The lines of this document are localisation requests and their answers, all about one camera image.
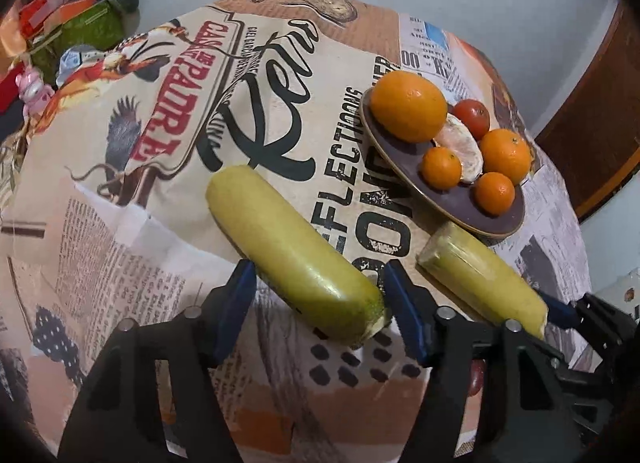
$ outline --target zucchini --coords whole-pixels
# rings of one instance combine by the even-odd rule
[[[216,172],[206,197],[222,230],[310,326],[349,346],[382,328],[380,290],[251,167]]]
[[[511,266],[455,223],[443,224],[418,264],[493,324],[508,318],[542,339],[546,304]]]

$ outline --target polka dot pattern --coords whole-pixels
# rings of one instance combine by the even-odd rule
[[[319,332],[318,329],[313,332],[320,341],[316,341],[310,347],[310,353],[320,364],[312,367],[308,374],[316,385],[325,387],[336,376],[341,384],[351,388],[361,383],[366,385],[371,379],[380,383],[384,383],[389,379],[389,370],[393,369],[395,363],[394,354],[392,353],[394,341],[389,331],[378,332],[363,347],[366,353],[359,353],[359,356],[365,357],[364,359],[367,362],[364,365],[361,365],[362,360],[356,356],[356,351],[342,351],[338,360],[338,357],[335,356],[338,353],[329,350],[324,344],[326,336]],[[396,348],[396,361],[398,361],[399,354],[397,351],[398,349]],[[408,362],[409,360],[405,358],[402,363],[402,377],[412,380],[420,377],[420,367]]]
[[[78,387],[82,385],[84,375],[80,370],[78,346],[69,340],[60,318],[40,306],[36,311],[33,345],[54,362],[62,362],[67,378]]]

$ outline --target tablecloth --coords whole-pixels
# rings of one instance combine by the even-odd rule
[[[210,216],[204,191],[212,172],[249,164],[379,286],[384,263],[398,258],[438,303],[460,309],[415,265],[443,217],[412,198],[357,115],[364,91],[400,68],[436,83],[451,104],[482,101],[492,128],[529,141],[535,160],[523,185],[525,221],[488,244],[531,286],[564,302],[591,290],[562,177],[481,51],[420,18],[357,0],[219,0],[126,39],[72,75],[35,127],[20,185],[3,211],[0,379],[53,451],[117,321],[126,314],[140,323],[166,319],[215,282],[172,279],[144,258],[149,243],[110,235],[100,211],[111,210],[96,210],[101,203],[90,204],[91,195],[129,205],[127,216],[157,222],[176,241],[232,265],[239,252]],[[59,208],[56,195],[70,180],[81,184],[79,195]],[[58,269],[65,266],[64,277],[48,275],[34,253],[52,237],[53,223],[62,223],[62,239],[49,254]],[[165,234],[154,230],[154,237]],[[84,259],[70,264],[72,254]],[[132,265],[146,271],[127,288],[133,307],[118,307],[113,299],[124,294]],[[108,284],[107,298],[96,288]],[[49,344],[52,325],[60,341]],[[578,335],[548,325],[546,339],[568,361],[588,364]],[[60,347],[71,354],[57,354]],[[234,440],[244,460],[256,462],[392,461],[427,379],[406,357],[394,322],[358,349],[342,347],[265,285],[233,355],[212,372]],[[468,400],[461,451],[473,439],[480,396]],[[165,419],[171,422],[171,411]]]

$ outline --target screw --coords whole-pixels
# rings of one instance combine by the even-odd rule
[[[445,320],[451,320],[454,316],[456,316],[456,311],[449,306],[440,306],[436,310],[436,315]]]
[[[200,306],[189,306],[182,312],[182,314],[187,318],[198,318],[201,313],[202,308],[200,308]]]
[[[514,318],[508,318],[504,323],[504,325],[507,326],[507,329],[512,333],[517,333],[518,331],[522,331],[522,324],[520,324],[520,322],[518,322]]]
[[[118,329],[120,331],[129,331],[130,329],[133,329],[135,325],[136,321],[132,318],[124,318],[118,323]]]

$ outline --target brown plate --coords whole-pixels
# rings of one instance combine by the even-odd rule
[[[524,220],[524,198],[520,186],[516,187],[516,198],[511,208],[498,217],[485,214],[476,206],[469,185],[460,184],[446,192],[432,189],[423,181],[419,171],[422,156],[434,144],[431,141],[406,143],[392,136],[373,118],[369,97],[370,90],[367,90],[360,102],[360,116],[374,146],[402,180],[422,198],[454,223],[486,237],[503,239],[520,227]]]

